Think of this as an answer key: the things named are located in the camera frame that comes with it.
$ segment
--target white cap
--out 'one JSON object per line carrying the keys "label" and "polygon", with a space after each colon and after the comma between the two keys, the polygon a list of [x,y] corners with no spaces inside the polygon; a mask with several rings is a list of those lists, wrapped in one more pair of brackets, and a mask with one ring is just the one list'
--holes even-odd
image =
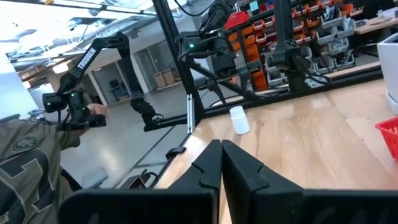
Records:
{"label": "white cap", "polygon": [[232,118],[237,118],[244,115],[244,110],[242,106],[235,106],[229,110]]}

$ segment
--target white bottle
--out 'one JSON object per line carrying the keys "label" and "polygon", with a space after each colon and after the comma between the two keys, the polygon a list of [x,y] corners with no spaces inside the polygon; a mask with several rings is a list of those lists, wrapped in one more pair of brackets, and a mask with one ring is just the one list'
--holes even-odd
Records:
{"label": "white bottle", "polygon": [[250,131],[249,121],[242,106],[235,106],[229,110],[236,134],[246,134]]}

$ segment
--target wooden tabletop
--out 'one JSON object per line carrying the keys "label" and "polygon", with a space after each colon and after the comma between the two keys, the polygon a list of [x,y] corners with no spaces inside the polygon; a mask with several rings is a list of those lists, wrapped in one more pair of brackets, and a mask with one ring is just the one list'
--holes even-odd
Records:
{"label": "wooden tabletop", "polygon": [[386,27],[394,26],[398,24],[398,18],[393,17],[391,20],[383,22],[385,19],[379,19],[378,17],[368,20],[365,26],[355,28],[355,34],[366,34],[375,30],[383,29]]}
{"label": "wooden tabletop", "polygon": [[[393,118],[384,80],[246,111],[251,130],[238,136],[228,114],[204,119],[159,180],[167,188],[212,139],[230,139],[272,170],[305,188],[398,189],[395,162],[376,123]],[[229,224],[222,188],[220,223]]]}

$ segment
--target black metal frame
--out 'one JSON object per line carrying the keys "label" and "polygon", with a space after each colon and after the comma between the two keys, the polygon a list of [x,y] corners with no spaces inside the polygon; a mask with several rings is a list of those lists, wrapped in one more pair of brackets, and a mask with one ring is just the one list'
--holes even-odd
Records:
{"label": "black metal frame", "polygon": [[[192,74],[190,73],[190,70],[188,69],[187,65],[183,63],[178,63],[178,47],[176,44],[176,39],[179,35],[178,29],[176,24],[174,23],[173,17],[171,16],[171,11],[169,9],[169,6],[167,4],[166,0],[153,0],[154,2],[154,7],[157,12],[157,15],[159,17],[160,24],[162,25],[166,41],[171,49],[173,58],[175,60],[175,64],[177,65],[177,70],[181,76],[182,83],[185,87],[185,91],[187,94],[192,94],[193,99],[195,101],[195,122],[198,124],[202,119],[205,118],[210,118],[213,116],[219,116],[222,114],[229,113],[228,108],[234,107],[234,106],[243,106],[243,108],[248,109],[248,108],[253,108],[257,106],[263,106],[263,105],[268,105],[271,103],[277,103],[285,100],[291,100],[294,98],[299,98],[302,96],[308,96],[316,93],[321,93],[324,91],[330,91],[334,90],[337,88],[342,88],[350,85],[355,85],[359,83],[364,83],[372,80],[377,80],[382,78],[382,72],[380,66],[372,67],[372,68],[367,68],[361,71],[357,72],[351,72],[347,73],[346,75],[343,76],[338,76],[331,78],[332,83],[329,85],[325,85],[319,88],[314,88],[314,89],[307,89],[303,91],[297,91],[294,93],[289,93],[288,90],[282,90],[282,91],[275,91],[273,93],[269,93],[269,96],[261,99],[261,100],[250,100],[249,98],[243,99],[243,100],[238,100],[234,101],[231,103],[228,103],[227,107],[224,105],[219,105],[219,106],[212,106],[211,108],[204,109],[203,104],[201,102],[201,98],[198,94],[197,89],[195,88],[194,80],[192,77]],[[292,2],[292,7],[295,7],[297,5],[297,2]],[[246,22],[244,24],[241,24],[240,26],[237,26],[234,28],[235,31],[238,32],[238,40],[240,42],[243,42],[243,36],[242,33],[239,32],[240,28],[249,25],[249,23],[253,21],[257,21],[259,19],[269,17],[273,15],[273,10],[268,10],[266,12],[263,12],[261,14],[258,14],[254,17],[251,18],[249,22]],[[245,60],[247,59],[247,54],[243,50],[243,56]],[[160,122],[157,126],[152,126],[152,127],[146,127],[145,131],[152,131],[155,129],[159,128],[165,128],[168,126],[174,126],[177,124],[186,124],[187,123],[187,115],[179,115],[175,116],[173,118],[168,118]],[[165,172],[165,170],[168,168],[168,166],[172,163],[173,158],[169,159],[168,164],[164,167],[162,172],[159,175],[159,178],[161,178],[162,174]],[[157,183],[157,180],[151,185],[151,187],[154,187],[155,184]]]}

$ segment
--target metal pole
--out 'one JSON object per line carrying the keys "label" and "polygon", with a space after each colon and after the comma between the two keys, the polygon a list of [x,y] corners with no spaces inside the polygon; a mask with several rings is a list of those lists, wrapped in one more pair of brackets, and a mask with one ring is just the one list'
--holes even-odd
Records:
{"label": "metal pole", "polygon": [[193,102],[195,105],[195,120],[199,121],[205,114],[203,103],[201,102],[199,92],[195,88],[195,83],[191,71],[187,66],[178,62],[179,49],[175,40],[179,37],[177,26],[175,25],[172,12],[166,0],[152,0],[157,13],[157,17],[162,26],[163,33],[166,37],[167,44],[169,45],[172,53],[177,71],[180,74],[181,81],[184,85],[187,95],[192,94]]}

